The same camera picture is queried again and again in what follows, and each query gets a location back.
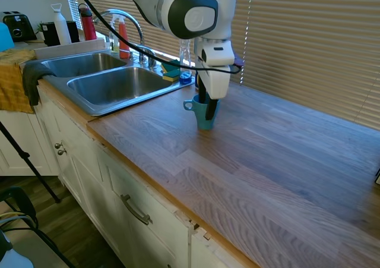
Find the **dish towel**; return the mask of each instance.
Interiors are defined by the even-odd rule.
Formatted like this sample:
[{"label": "dish towel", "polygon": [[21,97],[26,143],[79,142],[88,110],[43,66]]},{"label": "dish towel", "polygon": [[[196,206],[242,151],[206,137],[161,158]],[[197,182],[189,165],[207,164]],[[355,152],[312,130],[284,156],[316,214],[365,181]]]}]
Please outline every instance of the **dish towel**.
[{"label": "dish towel", "polygon": [[31,106],[38,105],[38,80],[45,75],[55,76],[54,72],[39,62],[26,63],[23,71],[23,87]]},{"label": "dish towel", "polygon": [[0,52],[0,110],[34,113],[24,94],[19,64],[34,59],[34,50]]}]

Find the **yellow sponge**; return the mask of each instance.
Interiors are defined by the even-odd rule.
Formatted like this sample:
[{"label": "yellow sponge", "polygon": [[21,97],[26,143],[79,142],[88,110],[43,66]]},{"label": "yellow sponge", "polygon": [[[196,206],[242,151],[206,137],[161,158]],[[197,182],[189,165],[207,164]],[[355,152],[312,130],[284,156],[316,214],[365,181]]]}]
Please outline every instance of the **yellow sponge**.
[{"label": "yellow sponge", "polygon": [[169,81],[169,82],[175,82],[176,80],[179,79],[180,74],[181,74],[181,70],[178,68],[176,70],[165,73],[162,76],[162,79]]},{"label": "yellow sponge", "polygon": [[171,63],[174,63],[174,64],[178,64],[178,67],[176,67],[176,66],[172,66],[172,65],[169,65],[169,64],[166,64],[166,63],[162,63],[162,64],[161,64],[161,69],[162,69],[162,71],[164,71],[165,73],[167,73],[167,72],[171,72],[171,71],[173,71],[173,70],[176,70],[176,69],[178,69],[179,66],[180,66],[180,62],[179,62],[179,60],[171,60],[170,62],[171,62]]}]

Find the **teal mug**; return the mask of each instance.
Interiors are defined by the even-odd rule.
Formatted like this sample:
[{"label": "teal mug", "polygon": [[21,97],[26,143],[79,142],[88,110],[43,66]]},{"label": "teal mug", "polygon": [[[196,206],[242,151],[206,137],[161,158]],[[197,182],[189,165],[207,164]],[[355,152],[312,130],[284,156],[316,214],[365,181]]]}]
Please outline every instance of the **teal mug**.
[{"label": "teal mug", "polygon": [[219,110],[220,100],[218,100],[218,104],[217,104],[213,118],[211,120],[207,121],[206,120],[206,110],[207,110],[207,105],[208,105],[209,101],[210,101],[210,96],[207,94],[206,102],[200,103],[200,96],[197,94],[192,98],[192,100],[186,100],[183,102],[183,107],[187,111],[193,111],[194,112],[195,117],[197,118],[198,128],[200,130],[210,130],[213,128],[215,117],[216,117],[218,110]]}]

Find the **orange bottle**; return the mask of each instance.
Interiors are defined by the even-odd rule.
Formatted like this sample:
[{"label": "orange bottle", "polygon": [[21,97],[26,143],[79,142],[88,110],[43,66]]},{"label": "orange bottle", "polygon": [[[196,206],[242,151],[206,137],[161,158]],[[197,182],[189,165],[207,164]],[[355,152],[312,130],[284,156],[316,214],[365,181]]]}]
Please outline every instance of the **orange bottle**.
[{"label": "orange bottle", "polygon": [[[124,18],[122,16],[119,17],[119,34],[128,41],[128,36],[126,34],[126,27]],[[125,44],[123,41],[120,41],[119,39],[119,56],[123,59],[129,59],[131,57],[131,54],[129,53],[129,46]]]}]

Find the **sink basin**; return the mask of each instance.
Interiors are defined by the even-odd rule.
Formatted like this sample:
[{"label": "sink basin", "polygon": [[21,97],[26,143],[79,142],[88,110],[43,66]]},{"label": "sink basin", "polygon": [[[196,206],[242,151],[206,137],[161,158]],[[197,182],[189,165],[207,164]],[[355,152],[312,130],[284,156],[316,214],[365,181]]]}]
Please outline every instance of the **sink basin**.
[{"label": "sink basin", "polygon": [[126,108],[194,83],[162,79],[160,63],[153,69],[138,59],[119,59],[110,51],[40,60],[57,77],[44,79],[92,116]]},{"label": "sink basin", "polygon": [[126,63],[106,53],[88,53],[76,56],[61,57],[42,62],[57,77],[78,77],[104,70],[119,68]]},{"label": "sink basin", "polygon": [[94,105],[107,105],[141,97],[172,85],[162,76],[143,68],[129,67],[70,81],[73,89]]}]

